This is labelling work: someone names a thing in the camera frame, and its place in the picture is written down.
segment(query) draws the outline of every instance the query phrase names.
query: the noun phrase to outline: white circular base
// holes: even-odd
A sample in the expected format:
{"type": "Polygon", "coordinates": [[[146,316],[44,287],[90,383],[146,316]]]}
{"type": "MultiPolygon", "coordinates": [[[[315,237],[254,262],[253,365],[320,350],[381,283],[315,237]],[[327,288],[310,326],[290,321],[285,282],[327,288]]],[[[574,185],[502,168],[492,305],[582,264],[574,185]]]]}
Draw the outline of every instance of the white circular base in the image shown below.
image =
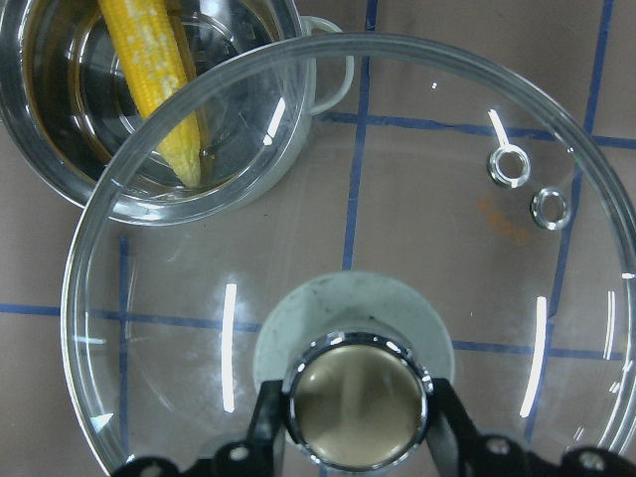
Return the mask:
{"type": "Polygon", "coordinates": [[[334,331],[355,331],[357,323],[365,327],[370,319],[374,328],[393,329],[406,337],[408,343],[401,344],[412,350],[433,378],[453,382],[450,337],[423,296],[379,273],[339,271],[299,286],[269,314],[254,353],[256,388],[263,381],[283,380],[312,341],[334,331]]]}

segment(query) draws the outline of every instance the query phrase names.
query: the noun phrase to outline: corn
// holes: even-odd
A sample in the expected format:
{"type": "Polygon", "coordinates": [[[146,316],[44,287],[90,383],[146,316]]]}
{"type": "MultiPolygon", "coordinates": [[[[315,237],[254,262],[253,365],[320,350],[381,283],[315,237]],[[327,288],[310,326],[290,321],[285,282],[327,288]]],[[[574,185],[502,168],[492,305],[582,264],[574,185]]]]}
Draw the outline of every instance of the corn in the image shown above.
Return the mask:
{"type": "MultiPolygon", "coordinates": [[[[132,99],[148,117],[188,82],[164,0],[98,0],[132,99]]],[[[188,187],[201,181],[201,138],[195,114],[159,144],[158,151],[188,187]]]]}

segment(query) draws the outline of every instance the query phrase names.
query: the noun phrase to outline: corn cob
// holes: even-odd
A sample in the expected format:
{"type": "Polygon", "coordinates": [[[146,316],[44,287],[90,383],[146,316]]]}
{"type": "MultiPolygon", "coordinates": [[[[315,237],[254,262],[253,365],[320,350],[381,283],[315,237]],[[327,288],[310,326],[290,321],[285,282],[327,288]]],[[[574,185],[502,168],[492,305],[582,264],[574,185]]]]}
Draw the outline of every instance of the corn cob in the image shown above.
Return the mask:
{"type": "MultiPolygon", "coordinates": [[[[132,99],[148,117],[188,82],[164,0],[98,0],[132,99]]],[[[201,180],[201,139],[195,114],[159,144],[159,153],[188,187],[201,180]]]]}

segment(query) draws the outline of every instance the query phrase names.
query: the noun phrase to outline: pot handle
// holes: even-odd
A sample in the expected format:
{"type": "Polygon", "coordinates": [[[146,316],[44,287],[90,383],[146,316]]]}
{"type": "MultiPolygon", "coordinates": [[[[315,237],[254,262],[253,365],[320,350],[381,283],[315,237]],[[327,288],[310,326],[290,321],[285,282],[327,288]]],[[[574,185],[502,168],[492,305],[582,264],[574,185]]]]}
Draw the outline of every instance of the pot handle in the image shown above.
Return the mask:
{"type": "MultiPolygon", "coordinates": [[[[320,17],[302,16],[300,17],[305,35],[311,35],[314,30],[321,30],[327,33],[342,33],[342,29],[333,22],[320,17]]],[[[332,108],[339,103],[343,97],[349,92],[351,83],[354,79],[354,57],[345,59],[345,77],[340,88],[330,97],[322,99],[321,102],[314,104],[309,113],[312,116],[320,114],[327,109],[332,108]]]]}

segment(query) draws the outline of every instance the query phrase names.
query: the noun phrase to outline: glass lid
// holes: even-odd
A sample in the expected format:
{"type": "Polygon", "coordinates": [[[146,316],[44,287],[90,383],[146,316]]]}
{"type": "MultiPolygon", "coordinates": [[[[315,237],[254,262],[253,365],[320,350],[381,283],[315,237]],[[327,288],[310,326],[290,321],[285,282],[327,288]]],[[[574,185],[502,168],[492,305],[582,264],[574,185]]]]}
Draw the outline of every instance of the glass lid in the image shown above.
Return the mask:
{"type": "Polygon", "coordinates": [[[480,430],[552,462],[582,444],[624,453],[634,231],[592,141],[501,67],[381,34],[263,47],[176,93],[102,175],[65,280],[71,396],[106,471],[190,467],[246,433],[268,380],[296,393],[285,476],[393,460],[391,475],[434,475],[418,444],[435,378],[480,430]],[[190,114],[226,179],[114,220],[190,114]]]}

